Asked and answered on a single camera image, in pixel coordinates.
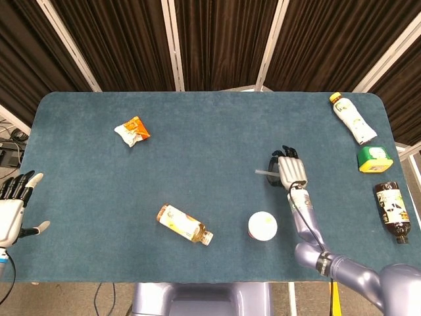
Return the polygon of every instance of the floor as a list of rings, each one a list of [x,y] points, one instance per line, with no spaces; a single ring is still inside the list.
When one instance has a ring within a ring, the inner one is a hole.
[[[421,169],[421,156],[417,154],[416,162]],[[412,198],[421,211],[421,192],[416,184],[408,161],[403,163]],[[0,168],[0,178],[10,169]],[[0,297],[3,297],[10,284],[0,284]],[[93,297],[97,283],[41,283],[32,285],[16,284],[12,294],[0,307],[0,316],[92,316],[95,315]],[[134,293],[134,285],[116,284],[116,305],[113,315],[125,316]],[[295,283],[295,298],[298,315],[326,316],[329,314],[329,287],[327,282]],[[275,316],[291,315],[288,283],[272,283],[272,296]],[[365,299],[345,286],[339,285],[341,311],[344,316],[377,316],[381,313]],[[107,315],[112,305],[111,284],[104,284],[98,295],[100,315]]]

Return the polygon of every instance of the round container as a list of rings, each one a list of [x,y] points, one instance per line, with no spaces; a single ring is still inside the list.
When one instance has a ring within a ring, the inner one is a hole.
[[[278,230],[278,224],[272,214],[257,212],[249,219],[249,235],[262,242],[271,240]]]

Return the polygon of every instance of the small green container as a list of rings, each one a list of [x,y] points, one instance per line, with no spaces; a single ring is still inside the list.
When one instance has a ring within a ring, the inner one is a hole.
[[[363,147],[357,155],[361,172],[380,173],[386,171],[393,164],[384,147]]]

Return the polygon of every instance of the bottle cap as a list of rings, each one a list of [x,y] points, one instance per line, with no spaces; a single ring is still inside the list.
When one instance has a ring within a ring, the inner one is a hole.
[[[397,241],[398,244],[407,244],[408,243],[408,237],[398,236],[398,237],[396,237],[396,241]]]
[[[249,234],[262,242],[271,240],[278,230],[278,224],[272,214],[257,212],[249,219]]]
[[[332,95],[329,97],[329,100],[333,103],[333,102],[334,102],[334,100],[335,100],[337,97],[340,97],[340,96],[341,96],[340,92],[335,92],[334,94],[332,94]]]
[[[213,238],[213,234],[211,232],[205,231],[203,233],[203,237],[200,241],[201,241],[202,244],[207,246],[211,242],[212,238]]]

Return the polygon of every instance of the brown bottle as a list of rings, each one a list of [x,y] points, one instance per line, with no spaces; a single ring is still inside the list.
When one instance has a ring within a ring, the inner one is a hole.
[[[382,208],[384,225],[390,233],[396,236],[398,244],[407,244],[410,221],[397,183],[394,181],[379,183],[374,188]]]

